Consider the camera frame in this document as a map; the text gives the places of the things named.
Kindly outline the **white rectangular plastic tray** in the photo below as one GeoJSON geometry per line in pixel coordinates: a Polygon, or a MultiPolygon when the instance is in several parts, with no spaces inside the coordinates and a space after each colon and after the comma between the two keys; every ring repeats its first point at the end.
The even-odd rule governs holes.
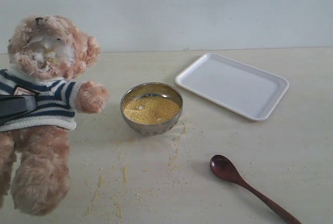
{"type": "Polygon", "coordinates": [[[252,121],[268,119],[289,88],[281,76],[212,52],[179,73],[175,83],[252,121]]]}

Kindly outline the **tan teddy bear striped sweater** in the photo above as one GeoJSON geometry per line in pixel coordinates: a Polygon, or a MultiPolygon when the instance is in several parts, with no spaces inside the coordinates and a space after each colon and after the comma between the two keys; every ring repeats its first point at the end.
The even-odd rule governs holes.
{"type": "Polygon", "coordinates": [[[96,39],[60,15],[29,16],[8,41],[1,94],[33,96],[36,110],[1,126],[1,197],[31,216],[52,212],[69,188],[69,132],[75,114],[103,110],[108,91],[75,78],[100,54],[96,39]]]}

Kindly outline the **steel bowl of millet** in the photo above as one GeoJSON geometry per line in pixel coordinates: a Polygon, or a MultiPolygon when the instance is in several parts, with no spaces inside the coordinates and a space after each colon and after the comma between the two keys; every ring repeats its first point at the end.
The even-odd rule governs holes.
{"type": "Polygon", "coordinates": [[[183,111],[183,97],[171,85],[143,83],[128,90],[120,101],[120,112],[134,131],[156,136],[170,131],[183,111]]]}

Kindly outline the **dark red wooden spoon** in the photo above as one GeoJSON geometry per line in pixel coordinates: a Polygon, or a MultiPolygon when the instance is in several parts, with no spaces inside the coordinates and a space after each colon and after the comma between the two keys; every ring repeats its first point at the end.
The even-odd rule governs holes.
{"type": "Polygon", "coordinates": [[[257,198],[259,198],[268,208],[270,208],[277,216],[279,216],[285,223],[288,224],[301,224],[301,222],[282,208],[280,205],[272,201],[269,197],[265,196],[251,185],[249,185],[239,174],[234,164],[225,156],[217,154],[210,159],[211,171],[220,179],[239,185],[246,190],[250,191],[257,198]]]}

